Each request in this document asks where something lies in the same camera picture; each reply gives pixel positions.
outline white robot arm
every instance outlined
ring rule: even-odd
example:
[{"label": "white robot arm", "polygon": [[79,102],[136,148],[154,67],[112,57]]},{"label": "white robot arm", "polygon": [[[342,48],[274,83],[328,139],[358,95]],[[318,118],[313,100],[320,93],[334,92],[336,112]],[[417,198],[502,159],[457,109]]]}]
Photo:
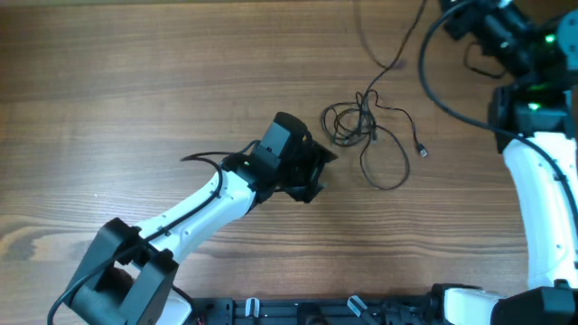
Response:
[{"label": "white robot arm", "polygon": [[[576,321],[576,142],[571,89],[578,70],[578,11],[535,27],[511,1],[442,0],[420,50],[420,81],[443,111],[495,133],[517,189],[528,245],[528,288],[513,297],[456,285],[443,288],[444,319],[456,325],[566,324]],[[463,116],[427,85],[424,54],[444,24],[454,40],[473,33],[486,55],[514,77],[497,88],[489,123]]]},{"label": "white robot arm", "polygon": [[[99,230],[73,275],[67,291],[54,304],[66,303],[91,324],[182,324],[191,302],[172,287],[179,264],[203,241],[229,222],[245,216],[274,192],[309,203],[322,189],[323,166],[337,158],[313,141],[303,122],[277,113],[250,154],[232,153],[200,190],[157,217],[129,227],[119,218]],[[133,279],[115,267],[133,264]]]}]

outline wood grain surface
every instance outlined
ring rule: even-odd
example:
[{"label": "wood grain surface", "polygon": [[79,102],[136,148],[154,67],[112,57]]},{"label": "wood grain surface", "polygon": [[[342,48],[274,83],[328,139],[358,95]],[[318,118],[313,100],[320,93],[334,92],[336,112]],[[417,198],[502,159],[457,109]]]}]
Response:
[{"label": "wood grain surface", "polygon": [[[150,218],[196,191],[213,171],[184,155],[236,150],[273,116],[300,117],[329,145],[319,114],[353,99],[378,73],[359,43],[390,60],[419,2],[245,2],[0,11],[0,324],[39,324],[95,232],[120,217]],[[537,4],[535,14],[554,14]],[[309,205],[276,195],[224,227],[183,263],[193,297],[346,297],[424,293],[433,283],[517,293],[526,287],[524,229],[493,135],[450,119],[424,95],[417,49],[439,14],[428,3],[403,55],[376,89],[410,125],[376,112],[402,141],[412,173],[398,190],[363,180],[360,147],[340,159]],[[461,66],[465,41],[440,33],[428,54],[435,90],[485,119],[499,82]],[[475,59],[488,69],[495,62]],[[403,173],[385,135],[368,165],[381,183]],[[58,324],[76,323],[66,308]]]}]

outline black bracket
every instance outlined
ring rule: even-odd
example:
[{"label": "black bracket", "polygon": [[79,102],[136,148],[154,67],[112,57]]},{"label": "black bracket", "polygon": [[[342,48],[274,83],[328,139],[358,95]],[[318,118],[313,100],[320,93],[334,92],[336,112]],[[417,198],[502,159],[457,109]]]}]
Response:
[{"label": "black bracket", "polygon": [[[516,92],[499,87],[494,90],[488,106],[488,122],[524,137],[532,137],[535,132],[553,132],[571,139],[576,132],[571,105],[571,99],[562,91]],[[500,134],[495,136],[498,153],[502,153],[512,139]]]},{"label": "black bracket", "polygon": [[143,246],[117,261],[121,265],[133,261],[139,264],[142,268],[136,279],[112,262],[65,302],[87,323],[149,325],[161,317],[179,265],[172,260],[171,252],[156,252],[152,246],[144,245],[138,231],[119,218],[109,221],[98,231],[72,276],[69,288],[127,247]]},{"label": "black bracket", "polygon": [[256,192],[263,203],[276,191],[309,203],[324,188],[319,177],[326,163],[337,156],[312,139],[304,122],[279,112],[251,154],[223,159],[224,171],[233,171]]}]

